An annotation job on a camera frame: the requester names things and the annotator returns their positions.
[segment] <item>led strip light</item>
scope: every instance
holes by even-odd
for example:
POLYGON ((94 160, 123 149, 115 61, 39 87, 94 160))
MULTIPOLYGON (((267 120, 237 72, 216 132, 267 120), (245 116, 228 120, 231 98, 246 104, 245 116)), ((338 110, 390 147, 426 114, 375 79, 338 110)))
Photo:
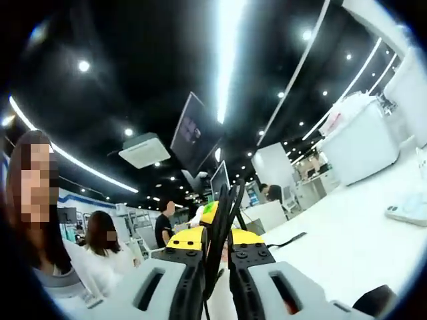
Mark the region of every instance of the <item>led strip light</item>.
MULTIPOLYGON (((30 122, 30 120, 28 120, 28 118, 23 114, 23 112, 20 110, 20 108, 18 107, 18 104, 15 102, 14 98, 12 96, 9 97, 9 102, 13 108, 13 110, 16 112, 16 114, 18 115, 18 117, 24 122, 24 124, 30 129, 30 130, 37 130, 37 128, 30 122)), ((92 169, 90 166, 84 164, 83 162, 81 162, 80 160, 77 160, 75 157, 73 157, 72 155, 66 153, 64 150, 62 150, 60 147, 58 147, 56 144, 54 144, 53 142, 52 144, 52 148, 53 150, 55 150, 56 152, 58 152, 60 155, 62 155, 64 158, 66 158, 67 160, 69 160, 70 162, 74 163, 75 165, 78 165, 79 167, 81 167, 82 169, 92 173, 93 175, 96 175, 97 177, 108 181, 114 185, 117 185, 118 187, 121 187, 125 190, 137 193, 138 190, 135 188, 130 187, 129 185, 125 185, 124 183, 121 183, 113 178, 108 177, 107 175, 104 175, 103 173, 100 173, 99 171, 96 171, 95 169, 92 169)))

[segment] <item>blue stripe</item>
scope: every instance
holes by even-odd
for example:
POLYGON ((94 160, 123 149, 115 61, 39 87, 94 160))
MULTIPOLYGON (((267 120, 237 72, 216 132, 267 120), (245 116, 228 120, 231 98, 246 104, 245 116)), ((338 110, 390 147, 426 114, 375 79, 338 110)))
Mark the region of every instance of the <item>blue stripe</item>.
MULTIPOLYGON (((3 164, 6 167, 6 171, 9 169, 9 162, 7 161, 7 156, 3 154, 3 164)), ((81 203, 86 203, 88 205, 97 205, 98 207, 115 209, 115 205, 110 205, 109 203, 98 202, 96 200, 89 200, 86 198, 79 197, 78 195, 68 194, 64 198, 59 197, 58 202, 65 203, 68 200, 76 200, 81 203)))

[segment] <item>television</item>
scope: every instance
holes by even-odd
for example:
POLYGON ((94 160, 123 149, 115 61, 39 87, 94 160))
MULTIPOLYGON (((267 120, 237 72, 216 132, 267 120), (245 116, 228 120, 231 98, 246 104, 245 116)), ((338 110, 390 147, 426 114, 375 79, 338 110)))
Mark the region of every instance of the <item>television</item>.
POLYGON ((211 178, 212 197, 214 201, 220 199, 221 187, 224 184, 227 186, 227 190, 230 190, 230 181, 228 180, 226 162, 222 161, 211 178))
POLYGON ((221 124, 190 92, 172 138, 171 150, 192 177, 218 146, 224 134, 221 124))

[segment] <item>man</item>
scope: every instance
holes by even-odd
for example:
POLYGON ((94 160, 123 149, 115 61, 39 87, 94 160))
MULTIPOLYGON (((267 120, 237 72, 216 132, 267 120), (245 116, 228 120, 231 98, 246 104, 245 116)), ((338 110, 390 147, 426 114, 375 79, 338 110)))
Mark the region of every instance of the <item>man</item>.
POLYGON ((169 201, 166 205, 166 210, 163 211, 161 215, 155 220, 154 235, 159 249, 166 247, 167 243, 173 236, 169 217, 171 217, 174 213, 175 203, 169 201))
POLYGON ((279 200, 282 204, 282 188, 279 185, 261 184, 261 192, 266 196, 268 201, 279 200))

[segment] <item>desk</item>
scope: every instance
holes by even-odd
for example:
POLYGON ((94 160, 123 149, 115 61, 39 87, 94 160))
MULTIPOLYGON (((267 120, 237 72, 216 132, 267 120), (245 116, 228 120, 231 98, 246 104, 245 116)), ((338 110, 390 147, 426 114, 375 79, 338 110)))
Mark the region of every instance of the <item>desk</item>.
MULTIPOLYGON (((267 244, 281 243, 307 232, 271 252, 276 261, 287 261, 321 285, 329 301, 352 306, 364 293, 383 284, 399 295, 424 254, 427 228, 388 219, 384 209, 390 199, 417 187, 421 180, 412 149, 409 155, 402 153, 395 165, 336 189, 262 237, 267 244)), ((218 294, 208 301, 212 319, 237 319, 230 296, 220 297, 225 291, 218 287, 218 294)))

